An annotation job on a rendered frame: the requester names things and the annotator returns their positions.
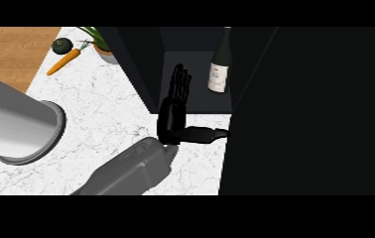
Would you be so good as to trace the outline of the dark green round vegetable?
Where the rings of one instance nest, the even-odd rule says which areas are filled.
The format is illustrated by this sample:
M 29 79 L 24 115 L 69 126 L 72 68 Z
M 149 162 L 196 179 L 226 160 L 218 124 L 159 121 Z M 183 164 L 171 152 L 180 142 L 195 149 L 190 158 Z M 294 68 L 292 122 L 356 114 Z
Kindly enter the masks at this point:
M 68 38 L 57 38 L 53 41 L 52 49 L 57 55 L 65 55 L 74 48 L 74 43 Z

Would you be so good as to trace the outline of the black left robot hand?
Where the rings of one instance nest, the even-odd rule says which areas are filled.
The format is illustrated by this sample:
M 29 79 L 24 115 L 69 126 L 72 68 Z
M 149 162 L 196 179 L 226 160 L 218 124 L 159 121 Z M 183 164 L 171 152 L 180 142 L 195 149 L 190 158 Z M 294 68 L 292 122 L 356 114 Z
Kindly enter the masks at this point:
M 158 119 L 156 136 L 164 145 L 180 143 L 211 144 L 215 140 L 232 136 L 230 131 L 220 128 L 186 126 L 186 105 L 192 75 L 183 64 L 174 66 L 168 94 L 162 99 Z

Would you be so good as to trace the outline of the dark wine bottle white label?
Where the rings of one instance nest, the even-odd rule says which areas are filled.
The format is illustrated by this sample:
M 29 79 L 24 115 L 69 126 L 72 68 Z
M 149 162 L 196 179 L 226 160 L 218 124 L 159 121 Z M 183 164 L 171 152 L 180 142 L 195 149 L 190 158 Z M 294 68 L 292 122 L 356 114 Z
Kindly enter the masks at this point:
M 221 43 L 211 59 L 208 89 L 217 93 L 226 92 L 229 68 L 232 65 L 230 32 L 232 28 L 226 27 Z

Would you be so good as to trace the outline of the dark grey cabinet door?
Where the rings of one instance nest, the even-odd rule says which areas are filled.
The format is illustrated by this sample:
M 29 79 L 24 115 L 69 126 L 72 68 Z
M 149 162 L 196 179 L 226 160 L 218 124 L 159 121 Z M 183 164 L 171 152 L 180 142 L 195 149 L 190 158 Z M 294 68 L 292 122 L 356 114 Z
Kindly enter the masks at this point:
M 230 131 L 221 194 L 375 194 L 375 27 L 277 29 Z

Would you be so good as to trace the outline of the grey cylindrical pot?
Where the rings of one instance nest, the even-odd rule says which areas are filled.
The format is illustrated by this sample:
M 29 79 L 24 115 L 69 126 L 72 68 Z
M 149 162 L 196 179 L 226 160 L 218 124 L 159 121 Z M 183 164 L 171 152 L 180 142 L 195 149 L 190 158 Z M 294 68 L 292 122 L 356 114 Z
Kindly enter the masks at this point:
M 59 104 L 35 100 L 0 81 L 0 162 L 24 166 L 56 147 L 66 128 Z

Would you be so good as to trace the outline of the wooden cutting board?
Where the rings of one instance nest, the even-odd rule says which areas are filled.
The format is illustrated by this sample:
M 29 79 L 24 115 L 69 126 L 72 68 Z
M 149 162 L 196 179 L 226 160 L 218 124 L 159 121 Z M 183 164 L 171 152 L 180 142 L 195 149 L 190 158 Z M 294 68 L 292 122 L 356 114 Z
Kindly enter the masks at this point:
M 60 27 L 0 27 L 0 81 L 26 92 Z

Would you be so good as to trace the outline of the orange carrot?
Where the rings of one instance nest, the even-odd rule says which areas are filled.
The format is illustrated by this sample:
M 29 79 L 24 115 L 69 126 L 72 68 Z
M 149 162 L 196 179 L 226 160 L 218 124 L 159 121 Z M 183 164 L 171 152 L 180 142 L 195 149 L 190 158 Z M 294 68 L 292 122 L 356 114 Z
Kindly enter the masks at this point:
M 56 64 L 52 66 L 52 68 L 47 71 L 47 75 L 52 75 L 56 73 L 63 66 L 80 56 L 84 48 L 90 45 L 91 43 L 89 41 L 84 41 L 83 45 L 77 48 L 72 49 L 65 56 L 60 58 L 60 60 L 56 62 Z

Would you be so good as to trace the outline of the dark open cabinet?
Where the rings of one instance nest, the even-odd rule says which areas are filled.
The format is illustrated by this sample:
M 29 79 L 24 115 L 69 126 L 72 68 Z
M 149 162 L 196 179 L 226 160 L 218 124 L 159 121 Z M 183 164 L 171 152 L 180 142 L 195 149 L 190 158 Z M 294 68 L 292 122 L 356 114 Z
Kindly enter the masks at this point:
M 192 75 L 187 112 L 233 112 L 277 30 L 275 27 L 232 29 L 232 67 L 229 92 L 224 94 L 208 90 L 211 58 L 224 33 L 221 27 L 100 27 L 97 30 L 152 114 L 158 112 L 167 96 L 177 64 Z

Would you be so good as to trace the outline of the potted green plant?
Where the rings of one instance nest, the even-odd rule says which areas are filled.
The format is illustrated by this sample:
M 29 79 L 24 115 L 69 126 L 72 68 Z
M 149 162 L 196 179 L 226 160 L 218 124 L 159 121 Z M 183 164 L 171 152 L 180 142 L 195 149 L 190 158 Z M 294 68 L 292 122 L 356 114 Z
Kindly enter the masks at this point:
M 80 30 L 83 30 L 93 40 L 90 41 L 90 44 L 93 45 L 93 48 L 102 58 L 102 60 L 111 64 L 117 64 L 117 59 L 114 56 L 114 53 L 109 50 L 108 44 L 103 40 L 103 37 L 94 27 L 80 27 Z

